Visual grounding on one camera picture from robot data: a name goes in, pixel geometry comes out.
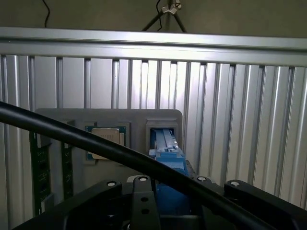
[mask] metal bracket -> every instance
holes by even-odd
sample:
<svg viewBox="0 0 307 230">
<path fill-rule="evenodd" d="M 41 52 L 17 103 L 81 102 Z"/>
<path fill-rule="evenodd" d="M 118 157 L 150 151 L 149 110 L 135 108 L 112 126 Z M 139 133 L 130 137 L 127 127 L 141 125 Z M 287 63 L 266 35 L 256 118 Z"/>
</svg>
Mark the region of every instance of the metal bracket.
<svg viewBox="0 0 307 230">
<path fill-rule="evenodd" d="M 175 13 L 177 11 L 179 11 L 182 8 L 182 5 L 180 3 L 180 0 L 175 0 L 175 2 L 173 4 L 171 4 L 170 6 L 166 5 L 164 7 L 162 7 L 162 12 L 163 13 L 171 13 L 172 15 L 175 15 Z"/>
<path fill-rule="evenodd" d="M 142 31 L 147 31 L 156 21 L 159 20 L 159 18 L 165 14 L 165 13 L 170 13 L 171 15 L 174 16 L 176 22 L 178 23 L 180 29 L 182 32 L 186 33 L 187 30 L 184 27 L 182 21 L 180 20 L 179 16 L 177 15 L 177 11 L 182 8 L 182 5 L 180 3 L 180 0 L 174 0 L 173 3 L 168 6 L 164 6 L 161 8 L 160 12 L 142 29 Z"/>
<path fill-rule="evenodd" d="M 152 183 L 148 176 L 138 176 L 133 181 L 130 230 L 143 229 L 161 229 Z"/>
</svg>

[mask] black cable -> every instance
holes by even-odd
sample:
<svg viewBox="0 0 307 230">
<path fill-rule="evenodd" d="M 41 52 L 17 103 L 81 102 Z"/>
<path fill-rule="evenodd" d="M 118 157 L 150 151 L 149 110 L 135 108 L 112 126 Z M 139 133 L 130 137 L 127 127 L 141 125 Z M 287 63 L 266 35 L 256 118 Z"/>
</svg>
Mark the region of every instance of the black cable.
<svg viewBox="0 0 307 230">
<path fill-rule="evenodd" d="M 0 122 L 65 142 L 124 164 L 198 200 L 200 204 L 214 210 L 232 223 L 243 224 L 246 228 L 254 230 L 274 229 L 240 206 L 187 176 L 144 154 L 92 133 L 4 102 L 0 102 Z"/>
<path fill-rule="evenodd" d="M 160 1 L 161 0 L 158 0 L 157 4 L 155 6 L 155 8 L 157 9 L 158 14 L 160 14 L 160 11 L 158 9 L 158 5 L 159 5 Z M 162 29 L 161 16 L 159 16 L 159 23 L 160 23 L 160 28 L 158 29 L 158 31 Z"/>
<path fill-rule="evenodd" d="M 48 14 L 47 14 L 46 19 L 45 19 L 45 28 L 47 28 L 47 22 L 48 22 L 49 15 L 50 15 L 50 8 L 48 7 L 48 5 L 47 5 L 47 3 L 45 2 L 45 0 L 43 0 L 43 3 L 44 3 L 44 5 L 47 7 L 47 10 L 48 10 Z"/>
</svg>

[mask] slotted metal panel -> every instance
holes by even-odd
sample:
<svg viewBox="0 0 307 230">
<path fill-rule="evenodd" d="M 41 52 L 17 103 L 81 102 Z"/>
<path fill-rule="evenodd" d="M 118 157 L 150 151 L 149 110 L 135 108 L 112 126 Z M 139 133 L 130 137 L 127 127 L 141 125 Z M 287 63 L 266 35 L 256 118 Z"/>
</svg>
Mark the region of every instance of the slotted metal panel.
<svg viewBox="0 0 307 230">
<path fill-rule="evenodd" d="M 164 36 L 150 46 L 131 46 L 129 40 L 120 46 L 86 40 L 76 45 L 52 37 L 25 45 L 0 42 L 0 98 L 32 111 L 178 109 L 182 147 L 199 175 L 221 185 L 243 180 L 306 208 L 307 55 L 295 51 L 307 45 L 289 40 L 286 46 L 282 40 L 274 48 L 262 38 L 238 38 L 241 47 L 225 45 L 222 36 L 210 45 L 204 36 L 212 47 L 200 47 L 196 35 L 198 43 L 187 47 L 185 35 L 175 46 Z M 178 47 L 184 41 L 187 46 Z M 247 49 L 252 45 L 258 50 Z M 0 124 L 0 151 L 5 229 L 33 216 L 28 132 Z"/>
</svg>

